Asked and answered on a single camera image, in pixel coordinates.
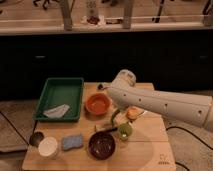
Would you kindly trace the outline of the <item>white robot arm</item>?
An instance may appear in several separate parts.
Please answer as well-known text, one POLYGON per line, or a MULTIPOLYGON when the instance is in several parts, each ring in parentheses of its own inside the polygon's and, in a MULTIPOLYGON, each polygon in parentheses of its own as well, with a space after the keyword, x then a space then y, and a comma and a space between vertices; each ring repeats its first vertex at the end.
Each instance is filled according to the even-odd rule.
POLYGON ((119 109, 136 106, 213 133, 212 96, 141 89, 135 84, 135 74, 127 69, 111 82, 107 93, 119 109))

